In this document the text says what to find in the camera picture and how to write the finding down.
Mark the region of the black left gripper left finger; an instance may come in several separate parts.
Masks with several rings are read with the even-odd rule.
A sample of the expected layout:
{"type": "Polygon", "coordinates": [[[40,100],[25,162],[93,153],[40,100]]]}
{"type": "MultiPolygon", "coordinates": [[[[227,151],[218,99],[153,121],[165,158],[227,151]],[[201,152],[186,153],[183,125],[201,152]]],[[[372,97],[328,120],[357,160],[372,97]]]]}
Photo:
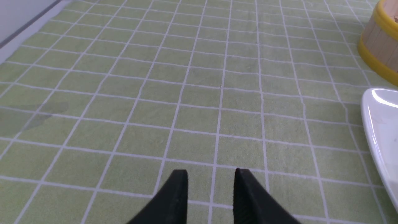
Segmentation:
{"type": "Polygon", "coordinates": [[[129,224],[186,224],[188,172],[175,169],[149,203],[129,224]]]}

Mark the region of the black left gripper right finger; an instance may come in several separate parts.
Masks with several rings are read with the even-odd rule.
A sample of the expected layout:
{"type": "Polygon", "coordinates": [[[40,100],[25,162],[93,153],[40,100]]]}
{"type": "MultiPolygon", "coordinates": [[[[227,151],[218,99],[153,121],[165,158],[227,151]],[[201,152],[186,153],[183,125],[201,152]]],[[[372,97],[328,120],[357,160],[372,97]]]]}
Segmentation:
{"type": "Polygon", "coordinates": [[[235,224],[299,224],[260,184],[249,169],[235,170],[235,224]]]}

